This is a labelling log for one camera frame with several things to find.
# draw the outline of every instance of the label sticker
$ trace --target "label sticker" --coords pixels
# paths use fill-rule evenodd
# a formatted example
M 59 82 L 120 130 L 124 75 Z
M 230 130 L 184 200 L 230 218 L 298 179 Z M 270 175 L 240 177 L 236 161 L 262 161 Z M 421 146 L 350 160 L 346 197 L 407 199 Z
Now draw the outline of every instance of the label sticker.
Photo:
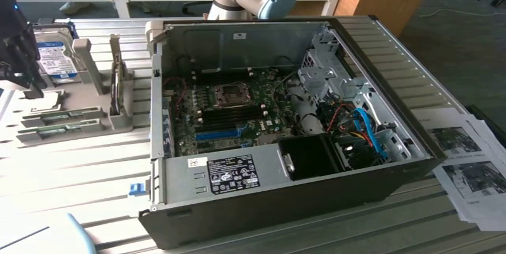
M 188 159 L 188 168 L 206 166 L 207 165 L 207 157 L 198 157 Z
M 234 39 L 235 40 L 244 40 L 246 39 L 246 33 L 234 33 Z
M 40 60 L 39 63 L 45 73 L 56 83 L 68 82 L 68 78 L 77 75 L 72 59 L 65 56 L 65 45 L 63 42 L 37 43 Z
M 218 195 L 260 187 L 254 157 L 243 155 L 207 162 L 211 192 Z

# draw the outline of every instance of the green circuit board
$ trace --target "green circuit board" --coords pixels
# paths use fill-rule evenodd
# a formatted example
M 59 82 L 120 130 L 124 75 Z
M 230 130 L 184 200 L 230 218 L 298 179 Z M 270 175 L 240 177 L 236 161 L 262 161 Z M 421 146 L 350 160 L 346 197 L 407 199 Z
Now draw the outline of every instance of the green circuit board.
M 254 72 L 247 81 L 235 82 L 246 84 L 250 92 L 250 103 L 247 106 L 263 107 L 262 113 L 267 115 L 247 120 L 232 122 L 235 130 L 240 130 L 239 136 L 220 139 L 196 140 L 196 128 L 203 125 L 202 113 L 206 111 L 227 111 L 227 107 L 218 107 L 216 85 L 188 85 L 186 95 L 179 102 L 179 107 L 174 113 L 174 143 L 175 155 L 187 156 L 199 153 L 215 152 L 220 150 L 238 149 L 250 146 L 268 144 L 280 137 L 292 136 L 292 125 L 287 123 L 286 118 L 294 118 L 290 99 L 278 97 L 278 106 L 283 110 L 279 112 L 272 97 L 272 90 L 282 81 L 282 76 L 275 70 L 262 70 Z M 172 102 L 179 100 L 182 92 L 176 92 Z

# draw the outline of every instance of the side panel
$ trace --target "side panel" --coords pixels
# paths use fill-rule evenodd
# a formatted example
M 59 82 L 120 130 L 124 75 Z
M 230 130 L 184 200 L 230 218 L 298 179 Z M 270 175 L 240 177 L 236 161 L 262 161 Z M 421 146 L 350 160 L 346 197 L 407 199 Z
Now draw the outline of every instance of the side panel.
M 287 223 L 383 200 L 406 181 L 429 173 L 438 160 L 421 160 L 310 184 L 176 207 L 139 218 L 156 246 L 182 245 Z

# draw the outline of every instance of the hard drive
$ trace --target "hard drive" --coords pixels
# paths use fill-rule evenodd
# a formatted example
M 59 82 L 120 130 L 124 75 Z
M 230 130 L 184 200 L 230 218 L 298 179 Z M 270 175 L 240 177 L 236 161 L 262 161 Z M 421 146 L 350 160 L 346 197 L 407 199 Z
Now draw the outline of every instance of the hard drive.
M 80 82 L 77 71 L 85 70 L 84 60 L 72 49 L 73 24 L 35 25 L 33 33 L 40 52 L 40 72 L 53 84 Z

